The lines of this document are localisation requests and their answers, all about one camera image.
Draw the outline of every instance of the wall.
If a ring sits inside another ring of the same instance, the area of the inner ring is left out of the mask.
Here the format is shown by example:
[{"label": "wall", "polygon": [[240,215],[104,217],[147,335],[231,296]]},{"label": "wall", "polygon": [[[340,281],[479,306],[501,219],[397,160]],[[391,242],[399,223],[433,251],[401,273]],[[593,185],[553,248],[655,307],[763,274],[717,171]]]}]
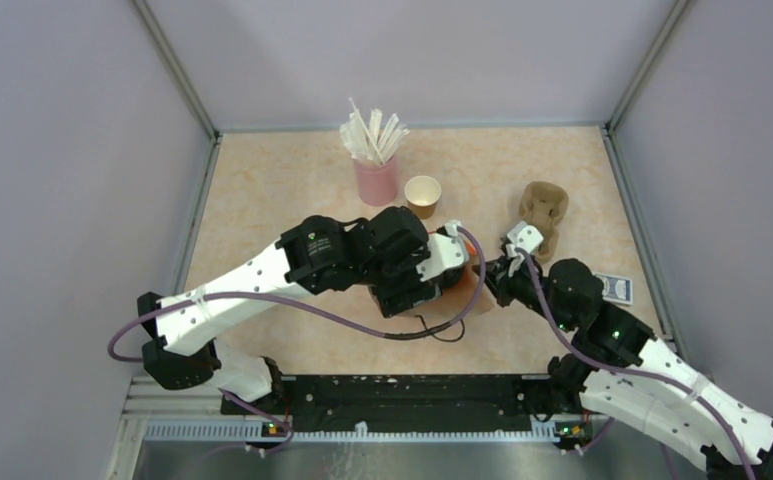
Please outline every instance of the wall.
[{"label": "wall", "polygon": [[673,0],[150,0],[216,126],[598,123]]},{"label": "wall", "polygon": [[773,1],[697,2],[619,142],[691,362],[773,415]]},{"label": "wall", "polygon": [[102,477],[208,149],[128,2],[0,1],[0,479]]}]

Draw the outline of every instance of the metal frame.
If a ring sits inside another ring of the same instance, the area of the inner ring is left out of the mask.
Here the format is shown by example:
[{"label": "metal frame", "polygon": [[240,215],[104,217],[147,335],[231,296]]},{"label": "metal frame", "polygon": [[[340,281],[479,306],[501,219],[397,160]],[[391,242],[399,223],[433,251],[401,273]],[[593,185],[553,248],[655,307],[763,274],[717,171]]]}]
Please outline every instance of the metal frame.
[{"label": "metal frame", "polygon": [[[175,271],[174,290],[175,292],[181,292],[185,287],[189,265],[194,253],[198,229],[200,228],[204,207],[209,195],[209,187],[218,160],[222,134],[213,124],[209,113],[201,102],[147,0],[129,1],[140,18],[160,59],[171,75],[172,81],[180,91],[184,102],[198,123],[200,123],[201,128],[212,140],[212,148],[206,163],[205,172],[200,180],[201,183],[197,196],[193,200],[194,207],[190,212],[191,219],[186,242]],[[653,243],[643,220],[644,215],[637,201],[635,189],[630,181],[627,164],[616,141],[616,132],[624,122],[654,68],[659,63],[666,45],[672,39],[678,25],[686,17],[693,4],[694,0],[675,0],[669,15],[640,66],[637,68],[611,118],[607,120],[601,130],[613,175],[615,176],[622,199],[622,205],[630,223],[646,281],[651,289],[654,306],[660,319],[661,327],[664,333],[667,334],[664,338],[674,342],[677,353],[681,357],[683,352],[686,351],[683,336],[678,328],[674,308],[665,293],[665,281],[660,273],[657,255],[654,252]],[[584,124],[584,122],[574,122],[574,124]],[[192,389],[194,392],[191,390],[189,392],[160,392],[157,391],[156,385],[148,383],[148,379],[149,377],[144,376],[135,377],[131,385],[105,477],[108,480],[132,480],[139,461],[142,441],[147,431],[148,423],[152,419],[218,420],[221,416],[218,411],[219,395],[217,392],[207,392],[200,389]]]}]

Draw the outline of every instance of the gray panel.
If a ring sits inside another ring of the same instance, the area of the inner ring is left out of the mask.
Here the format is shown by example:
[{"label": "gray panel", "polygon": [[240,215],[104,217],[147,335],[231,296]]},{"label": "gray panel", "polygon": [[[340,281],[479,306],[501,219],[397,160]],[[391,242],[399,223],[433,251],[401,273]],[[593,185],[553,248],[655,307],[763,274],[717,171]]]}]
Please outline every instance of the gray panel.
[{"label": "gray panel", "polygon": [[103,475],[208,152],[128,2],[0,1],[0,479]]},{"label": "gray panel", "polygon": [[220,130],[602,122],[673,0],[149,2]]},{"label": "gray panel", "polygon": [[[261,460],[241,449],[200,458],[224,444],[145,442],[134,480],[392,478],[403,480],[668,479],[657,443],[616,424],[584,457],[549,444],[292,444]],[[683,479],[704,478],[680,460]]]},{"label": "gray panel", "polygon": [[773,414],[773,2],[697,2],[618,141],[690,363]]}]

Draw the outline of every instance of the cup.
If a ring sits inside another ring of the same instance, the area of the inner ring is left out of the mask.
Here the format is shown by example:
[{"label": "cup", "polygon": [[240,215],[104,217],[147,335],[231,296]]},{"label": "cup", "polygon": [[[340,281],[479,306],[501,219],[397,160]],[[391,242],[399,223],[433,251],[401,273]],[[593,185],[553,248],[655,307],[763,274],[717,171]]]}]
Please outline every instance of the cup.
[{"label": "cup", "polygon": [[393,155],[385,165],[374,166],[353,160],[360,200],[382,207],[398,197],[398,157]]},{"label": "cup", "polygon": [[436,211],[436,204],[442,198],[442,185],[433,177],[413,177],[404,187],[407,206],[418,218],[430,218]]}]

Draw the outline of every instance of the cup rim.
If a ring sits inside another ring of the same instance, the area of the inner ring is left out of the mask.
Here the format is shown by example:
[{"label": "cup rim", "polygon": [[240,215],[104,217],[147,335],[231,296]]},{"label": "cup rim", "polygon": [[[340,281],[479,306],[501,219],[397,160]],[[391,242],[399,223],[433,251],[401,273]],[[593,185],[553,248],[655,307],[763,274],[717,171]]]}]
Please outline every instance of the cup rim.
[{"label": "cup rim", "polygon": [[[416,201],[413,201],[410,198],[410,196],[409,196],[409,194],[407,192],[407,189],[410,187],[410,184],[412,184],[413,181],[415,181],[416,183],[418,183],[420,181],[432,182],[432,183],[430,183],[430,185],[436,187],[436,196],[435,196],[435,198],[432,201],[429,201],[429,202],[416,202]],[[413,205],[416,205],[418,207],[429,207],[430,205],[434,205],[436,202],[439,201],[439,199],[442,198],[442,185],[439,183],[438,180],[436,180],[435,178],[433,178],[433,177],[431,177],[429,175],[416,175],[415,177],[412,177],[411,179],[409,179],[407,181],[406,185],[404,185],[404,197],[407,199],[408,202],[412,203]]]}]

